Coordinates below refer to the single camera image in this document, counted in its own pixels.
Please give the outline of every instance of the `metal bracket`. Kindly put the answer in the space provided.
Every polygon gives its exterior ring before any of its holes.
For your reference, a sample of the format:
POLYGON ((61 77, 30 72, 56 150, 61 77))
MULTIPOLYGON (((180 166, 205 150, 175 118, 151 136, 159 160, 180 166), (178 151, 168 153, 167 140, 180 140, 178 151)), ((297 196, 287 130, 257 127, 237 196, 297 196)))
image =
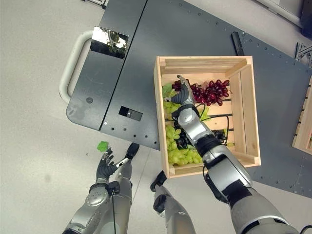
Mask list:
POLYGON ((235 48, 235 52, 237 56, 245 56, 242 43, 239 38, 238 32, 232 32, 231 34, 232 42, 235 48))
POLYGON ((100 5, 105 10, 109 0, 87 0, 87 1, 100 5))
POLYGON ((303 43, 297 42, 294 59, 301 61, 304 56, 307 57, 308 67, 312 69, 312 46, 305 46, 303 43))

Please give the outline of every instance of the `wooden slat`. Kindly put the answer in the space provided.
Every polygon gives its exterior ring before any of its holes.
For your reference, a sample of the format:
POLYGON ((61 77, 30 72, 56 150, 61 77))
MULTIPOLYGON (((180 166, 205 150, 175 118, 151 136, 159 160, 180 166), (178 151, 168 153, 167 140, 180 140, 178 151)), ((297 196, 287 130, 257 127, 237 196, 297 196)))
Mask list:
POLYGON ((175 167, 169 163, 169 174, 170 176, 174 176, 176 174, 175 167))
POLYGON ((178 165, 174 166, 175 170, 188 169, 188 168, 193 168, 193 167, 203 167, 203 163, 202 162, 201 163, 189 163, 183 166, 178 166, 178 165))
POLYGON ((251 66, 251 65, 252 65, 251 57, 247 59, 243 59, 240 63, 238 63, 237 65, 235 65, 234 67, 226 71, 225 77, 227 78, 231 77, 232 75, 240 72, 241 70, 245 69, 247 66, 251 66))
POLYGON ((296 135, 298 134, 299 128, 300 128, 300 123, 297 124, 296 132, 295 132, 296 135))
POLYGON ((167 155, 164 107, 163 107, 163 102, 162 102, 162 89, 161 89, 161 81, 160 81, 161 74, 160 74, 159 63, 160 63, 159 57, 156 57, 156 62, 155 62, 155 67, 154 67, 154 85, 155 85, 155 97, 156 97, 156 107, 157 107, 156 110, 157 110, 157 117, 158 117, 160 151, 163 154, 161 157, 161 165, 167 178, 170 178, 168 155, 167 155))
POLYGON ((235 151, 235 145, 233 145, 233 146, 227 146, 228 147, 228 149, 231 151, 231 152, 234 152, 235 151))
POLYGON ((168 115, 167 115, 167 113, 164 111, 164 118, 165 119, 168 119, 168 115))
POLYGON ((306 105, 307 105, 307 98, 304 99, 303 106, 302 106, 302 110, 305 110, 305 109, 306 109, 306 105))
POLYGON ((227 115, 227 114, 232 114, 231 101, 224 101, 222 107, 220 107, 216 103, 209 106, 209 111, 208 111, 209 116, 227 115))
POLYGON ((254 163, 251 164, 249 161, 240 161, 240 163, 244 166, 244 167, 255 167, 255 166, 260 166, 260 163, 254 163))
POLYGON ((297 135, 295 135, 294 137, 293 137, 293 141, 292 141, 292 146, 294 147, 294 144, 296 143, 296 139, 297 139, 297 135))
POLYGON ((303 117, 303 111, 301 111, 301 113, 300 113, 299 122, 301 122, 302 117, 303 117))
POLYGON ((307 89, 307 94, 306 94, 306 98, 309 96, 309 93, 310 93, 310 89, 311 87, 309 86, 308 89, 307 89))
POLYGON ((235 143, 234 131, 229 131, 228 143, 235 143))
POLYGON ((254 72, 252 66, 240 72, 243 113, 246 136, 246 151, 249 155, 260 156, 257 111, 254 91, 254 72))
POLYGON ((243 115, 243 100, 240 73, 230 77, 232 91, 232 113, 235 137, 235 150, 246 153, 245 124, 243 115))
POLYGON ((254 165, 256 166, 256 164, 254 163, 253 160, 251 159, 244 159, 244 158, 239 158, 238 161, 244 166, 248 166, 248 165, 254 165))
POLYGON ((167 67, 163 69, 163 74, 179 74, 179 73, 221 73, 226 72, 231 66, 222 66, 215 68, 214 66, 205 67, 167 67))
POLYGON ((307 154, 312 155, 312 149, 308 149, 308 148, 297 148, 297 149, 299 149, 303 152, 306 152, 307 154))
MULTIPOLYGON (((228 120, 226 117, 217 117, 204 121, 204 123, 211 130, 220 130, 228 127, 228 120)), ((233 128, 233 118, 229 116, 229 129, 233 128)))
POLYGON ((198 83, 202 84, 204 81, 209 82, 210 80, 216 81, 217 79, 225 81, 224 73, 176 73, 176 74, 163 74, 161 76, 161 84, 174 83, 178 78, 177 75, 181 75, 186 79, 189 79, 191 84, 198 83))
POLYGON ((251 160, 252 163, 254 163, 254 160, 255 158, 258 158, 256 156, 253 156, 253 155, 249 155, 249 154, 243 154, 243 153, 240 153, 240 152, 232 152, 233 155, 237 158, 237 159, 241 159, 241 160, 245 160, 245 161, 248 161, 248 160, 251 160))
POLYGON ((226 72, 249 57, 166 57, 163 74, 226 72))
POLYGON ((172 178, 179 177, 179 175, 182 176, 191 176, 191 175, 197 175, 202 173, 203 170, 203 164, 193 164, 193 167, 189 168, 179 168, 175 167, 175 175, 172 176, 172 178))

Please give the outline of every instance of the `metal table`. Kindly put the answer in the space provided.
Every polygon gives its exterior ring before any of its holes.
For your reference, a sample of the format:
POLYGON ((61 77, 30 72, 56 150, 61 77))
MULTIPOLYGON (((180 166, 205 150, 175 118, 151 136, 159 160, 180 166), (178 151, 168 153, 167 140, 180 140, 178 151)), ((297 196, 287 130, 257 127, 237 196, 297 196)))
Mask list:
POLYGON ((312 197, 312 156, 292 148, 312 70, 182 0, 112 0, 100 27, 128 35, 126 57, 90 50, 68 118, 159 149, 153 69, 156 56, 234 56, 231 33, 253 56, 262 166, 253 180, 312 197), (121 109, 142 113, 131 118, 121 109))

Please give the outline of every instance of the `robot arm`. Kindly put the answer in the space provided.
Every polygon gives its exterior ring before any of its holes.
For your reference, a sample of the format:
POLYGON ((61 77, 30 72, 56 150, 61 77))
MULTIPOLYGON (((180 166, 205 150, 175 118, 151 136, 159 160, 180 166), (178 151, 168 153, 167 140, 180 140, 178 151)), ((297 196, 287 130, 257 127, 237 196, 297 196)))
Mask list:
POLYGON ((204 176, 215 197, 228 203, 237 234, 299 234, 265 197, 253 189, 252 179, 231 151, 200 121, 187 80, 181 92, 171 98, 182 106, 174 113, 192 145, 202 157, 204 176))
POLYGON ((110 148, 104 152, 97 167, 96 183, 90 187, 84 204, 76 211, 63 234, 93 234, 109 210, 112 191, 119 191, 119 184, 116 181, 109 183, 109 177, 129 161, 126 157, 114 164, 111 162, 112 152, 110 148))

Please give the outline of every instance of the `wooden crate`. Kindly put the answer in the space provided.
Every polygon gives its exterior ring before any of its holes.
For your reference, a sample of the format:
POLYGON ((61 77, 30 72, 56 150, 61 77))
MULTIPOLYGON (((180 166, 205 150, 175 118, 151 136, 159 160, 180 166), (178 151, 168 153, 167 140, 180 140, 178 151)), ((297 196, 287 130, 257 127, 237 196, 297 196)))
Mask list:
MULTIPOLYGON (((208 115, 228 114, 230 119, 228 142, 237 159, 245 166, 259 166, 260 149, 258 138, 257 112, 254 92, 253 60, 243 57, 157 57, 154 69, 155 94, 158 116, 158 130, 162 168, 167 178, 195 175, 202 172, 203 164, 173 166, 168 162, 165 114, 163 110, 162 86, 177 80, 182 75, 190 83, 202 84, 204 81, 230 80, 231 96, 222 106, 212 104, 208 115)), ((227 127, 225 117, 205 121, 212 130, 227 127)))
POLYGON ((303 103, 292 146, 312 155, 312 76, 303 103))

